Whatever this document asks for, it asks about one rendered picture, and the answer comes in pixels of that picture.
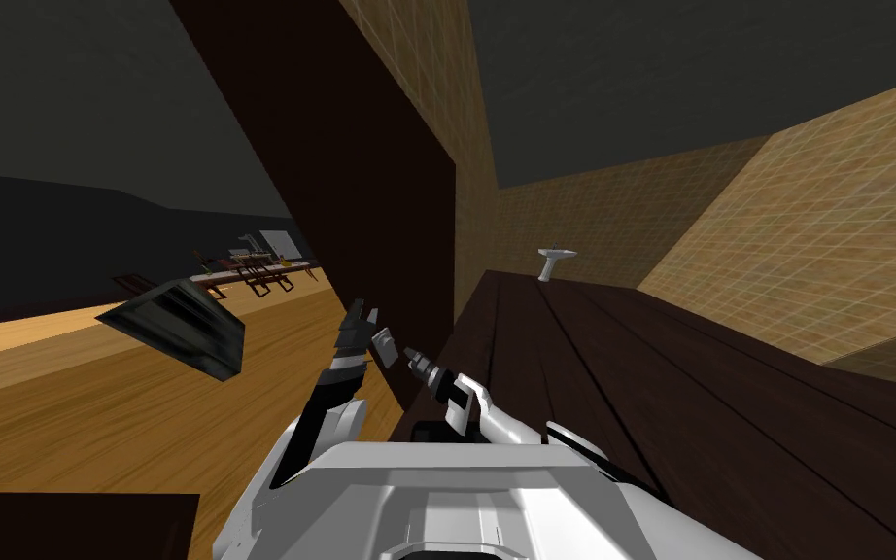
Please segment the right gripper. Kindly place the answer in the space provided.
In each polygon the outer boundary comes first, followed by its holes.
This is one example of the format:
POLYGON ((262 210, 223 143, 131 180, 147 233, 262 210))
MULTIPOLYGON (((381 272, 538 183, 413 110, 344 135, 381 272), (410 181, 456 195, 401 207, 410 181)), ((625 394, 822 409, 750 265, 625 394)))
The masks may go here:
POLYGON ((412 348, 404 348, 404 356, 410 372, 427 389, 437 389, 443 376, 443 368, 435 364, 431 359, 412 348))

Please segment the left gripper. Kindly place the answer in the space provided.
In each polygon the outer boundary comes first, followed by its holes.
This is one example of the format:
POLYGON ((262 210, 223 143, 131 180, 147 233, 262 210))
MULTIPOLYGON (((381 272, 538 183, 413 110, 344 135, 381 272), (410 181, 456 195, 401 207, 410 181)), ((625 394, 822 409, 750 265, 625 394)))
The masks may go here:
POLYGON ((370 344, 370 324, 375 325, 379 310, 373 308, 366 319, 362 319, 364 298, 356 298, 349 307, 347 317, 339 327, 339 334, 334 348, 335 357, 363 355, 370 344))

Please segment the dining table with chairs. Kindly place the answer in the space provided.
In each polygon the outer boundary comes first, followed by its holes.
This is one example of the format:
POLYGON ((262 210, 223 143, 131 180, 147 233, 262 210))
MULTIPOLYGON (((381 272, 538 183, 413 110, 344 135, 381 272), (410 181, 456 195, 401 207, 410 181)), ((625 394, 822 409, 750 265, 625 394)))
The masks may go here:
POLYGON ((271 293, 271 286, 278 285, 285 293, 294 289, 290 275, 305 272, 310 279, 319 282, 314 272, 318 267, 315 259, 304 258, 293 237, 286 230, 263 230, 259 233, 267 245, 262 244, 251 234, 240 237, 251 249, 229 250, 227 259, 208 259, 198 251, 192 254, 197 258, 202 272, 192 276, 191 281, 209 292, 214 299, 227 299, 222 286, 242 283, 257 298, 271 293))

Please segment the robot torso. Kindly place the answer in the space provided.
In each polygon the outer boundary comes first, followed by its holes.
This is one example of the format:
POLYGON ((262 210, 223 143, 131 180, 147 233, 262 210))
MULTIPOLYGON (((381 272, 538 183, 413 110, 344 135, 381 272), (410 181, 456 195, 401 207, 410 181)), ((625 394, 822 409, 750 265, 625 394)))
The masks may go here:
POLYGON ((212 560, 763 560, 563 446, 333 437, 272 477, 285 430, 212 560))

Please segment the dark brown door leaf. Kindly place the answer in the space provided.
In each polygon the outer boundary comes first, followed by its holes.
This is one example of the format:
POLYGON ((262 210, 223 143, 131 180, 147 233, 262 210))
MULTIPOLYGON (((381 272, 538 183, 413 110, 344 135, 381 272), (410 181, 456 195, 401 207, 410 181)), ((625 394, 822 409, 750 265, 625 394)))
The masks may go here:
POLYGON ((456 167, 340 0, 170 0, 343 304, 435 357, 456 167))

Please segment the black box-shaped furniture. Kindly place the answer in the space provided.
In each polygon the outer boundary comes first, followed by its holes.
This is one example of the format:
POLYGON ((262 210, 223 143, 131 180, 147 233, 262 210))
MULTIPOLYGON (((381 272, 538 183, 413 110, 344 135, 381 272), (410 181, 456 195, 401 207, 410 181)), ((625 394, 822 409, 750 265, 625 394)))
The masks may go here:
POLYGON ((96 320, 218 381, 242 370, 245 324, 189 279, 154 287, 96 320))

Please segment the dark brown cabinet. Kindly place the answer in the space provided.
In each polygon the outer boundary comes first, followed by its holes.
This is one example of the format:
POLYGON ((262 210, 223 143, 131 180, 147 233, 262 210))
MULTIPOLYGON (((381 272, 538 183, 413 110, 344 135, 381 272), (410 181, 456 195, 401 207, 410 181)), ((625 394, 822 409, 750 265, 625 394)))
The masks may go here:
POLYGON ((0 560, 187 560, 196 494, 0 492, 0 560))

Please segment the white pedestal sink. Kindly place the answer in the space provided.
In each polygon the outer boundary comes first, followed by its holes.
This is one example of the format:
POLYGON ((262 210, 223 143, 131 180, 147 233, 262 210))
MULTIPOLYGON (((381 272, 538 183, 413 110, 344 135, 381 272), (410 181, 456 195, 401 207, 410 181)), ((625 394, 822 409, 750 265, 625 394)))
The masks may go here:
POLYGON ((538 253, 545 258, 545 263, 537 277, 539 282, 549 282, 558 262, 566 261, 577 255, 575 251, 560 249, 539 249, 538 253))

